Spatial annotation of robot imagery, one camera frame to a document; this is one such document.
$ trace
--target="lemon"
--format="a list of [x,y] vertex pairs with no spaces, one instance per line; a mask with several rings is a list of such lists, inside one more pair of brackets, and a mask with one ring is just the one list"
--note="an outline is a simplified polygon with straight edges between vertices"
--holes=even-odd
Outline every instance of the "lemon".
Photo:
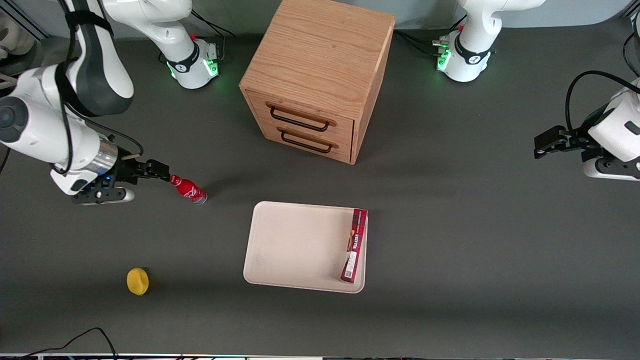
[[137,296],[142,296],[149,289],[149,276],[147,276],[147,272],[141,268],[133,268],[127,274],[127,287],[129,291],[136,294]]

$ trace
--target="gray table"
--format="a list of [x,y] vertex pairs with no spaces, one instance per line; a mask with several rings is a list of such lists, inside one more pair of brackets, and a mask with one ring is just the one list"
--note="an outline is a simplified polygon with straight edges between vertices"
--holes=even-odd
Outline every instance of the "gray table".
[[[620,54],[629,33],[624,20],[505,29],[469,84],[396,38],[356,166],[263,139],[237,88],[258,38],[228,41],[221,77],[195,91],[150,42],[119,44],[136,98],[101,121],[209,201],[149,180],[132,203],[75,206],[46,164],[12,154],[0,181],[0,350],[101,326],[128,353],[637,358],[639,185],[587,178],[578,153],[532,156],[533,137],[563,123],[575,75],[632,79]],[[618,88],[585,79],[575,121]],[[369,209],[364,290],[247,284],[260,200]],[[144,297],[125,286],[135,266],[150,269]],[[69,351],[108,347],[94,334]]]

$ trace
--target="drawer handle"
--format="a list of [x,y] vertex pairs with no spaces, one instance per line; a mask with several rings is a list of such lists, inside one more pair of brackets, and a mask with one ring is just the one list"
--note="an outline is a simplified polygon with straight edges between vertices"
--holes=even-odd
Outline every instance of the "drawer handle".
[[294,124],[294,125],[297,125],[297,126],[302,126],[302,127],[307,128],[307,129],[314,130],[314,131],[326,131],[329,128],[329,122],[328,121],[324,123],[323,127],[317,127],[317,126],[305,124],[304,122],[295,121],[295,120],[289,119],[287,117],[282,117],[282,116],[276,115],[276,114],[273,113],[274,111],[276,111],[276,107],[272,106],[271,107],[271,117],[273,117],[274,119],[280,120],[280,121],[288,122],[290,124]]
[[287,132],[284,131],[284,130],[280,130],[280,132],[281,132],[280,137],[282,138],[282,141],[288,142],[288,143],[292,143],[293,145],[302,146],[305,149],[317,151],[317,152],[320,152],[321,154],[328,154],[331,151],[331,148],[333,147],[332,144],[328,144],[327,146],[329,146],[329,148],[320,149],[319,147],[315,147],[315,146],[307,145],[305,143],[297,142],[296,140],[287,139],[286,137],[284,137],[287,134]]

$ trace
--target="red bottle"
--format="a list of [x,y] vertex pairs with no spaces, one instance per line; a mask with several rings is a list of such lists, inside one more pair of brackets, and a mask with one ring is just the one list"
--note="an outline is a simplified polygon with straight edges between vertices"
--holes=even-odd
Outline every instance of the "red bottle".
[[189,179],[181,179],[179,176],[171,175],[169,182],[175,185],[175,189],[178,190],[182,197],[191,200],[196,205],[202,205],[207,201],[207,193],[204,192],[198,185],[194,184]]

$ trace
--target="tray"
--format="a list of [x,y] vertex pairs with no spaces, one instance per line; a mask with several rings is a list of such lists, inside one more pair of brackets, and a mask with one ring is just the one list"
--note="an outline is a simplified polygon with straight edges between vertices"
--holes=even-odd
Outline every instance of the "tray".
[[364,288],[367,230],[353,284],[340,280],[353,208],[263,201],[253,209],[244,279],[251,284],[358,293]]

